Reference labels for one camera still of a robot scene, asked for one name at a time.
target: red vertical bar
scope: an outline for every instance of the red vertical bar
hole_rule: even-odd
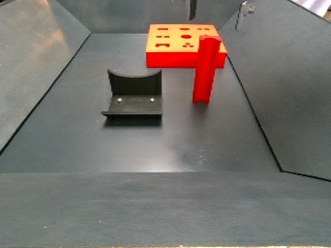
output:
[[[192,102],[209,104],[221,39],[217,36],[200,36],[197,65],[194,70]]]

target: black curved bracket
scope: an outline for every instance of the black curved bracket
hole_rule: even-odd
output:
[[[112,92],[108,111],[101,114],[116,124],[158,123],[161,118],[161,71],[142,77],[117,75],[108,70]]]

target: dark gray floor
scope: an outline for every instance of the dark gray floor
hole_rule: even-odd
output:
[[[106,69],[144,75],[145,35],[92,35],[0,157],[0,172],[277,171],[229,63],[209,106],[192,69],[162,70],[162,122],[113,127]]]
[[[5,173],[0,246],[329,246],[329,192],[285,173]]]

